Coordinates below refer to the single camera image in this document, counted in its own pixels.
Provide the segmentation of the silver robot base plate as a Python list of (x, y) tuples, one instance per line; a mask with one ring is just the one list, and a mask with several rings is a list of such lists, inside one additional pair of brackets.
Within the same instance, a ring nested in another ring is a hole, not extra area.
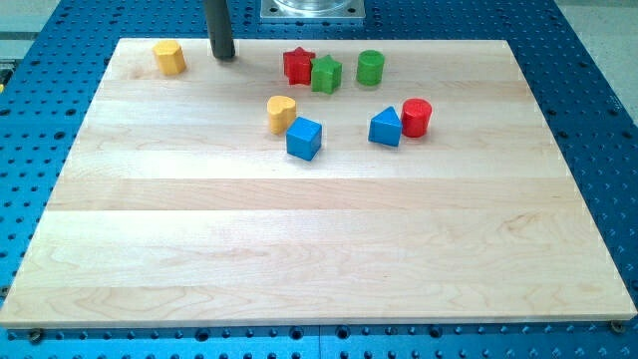
[(364, 0), (261, 0), (260, 17), (288, 19), (363, 19)]

